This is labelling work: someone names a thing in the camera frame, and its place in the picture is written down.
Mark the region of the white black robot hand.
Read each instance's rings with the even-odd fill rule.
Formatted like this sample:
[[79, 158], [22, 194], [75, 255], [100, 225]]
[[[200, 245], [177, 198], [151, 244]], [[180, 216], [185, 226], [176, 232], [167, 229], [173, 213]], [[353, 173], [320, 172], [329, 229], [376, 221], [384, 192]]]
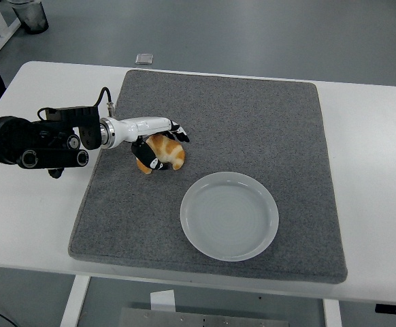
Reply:
[[117, 147], [123, 142], [131, 144], [137, 167], [145, 174], [154, 170], [172, 167], [179, 170], [185, 161], [181, 142], [189, 138], [183, 128], [163, 117], [140, 117], [116, 120], [106, 118], [100, 121], [102, 146]]

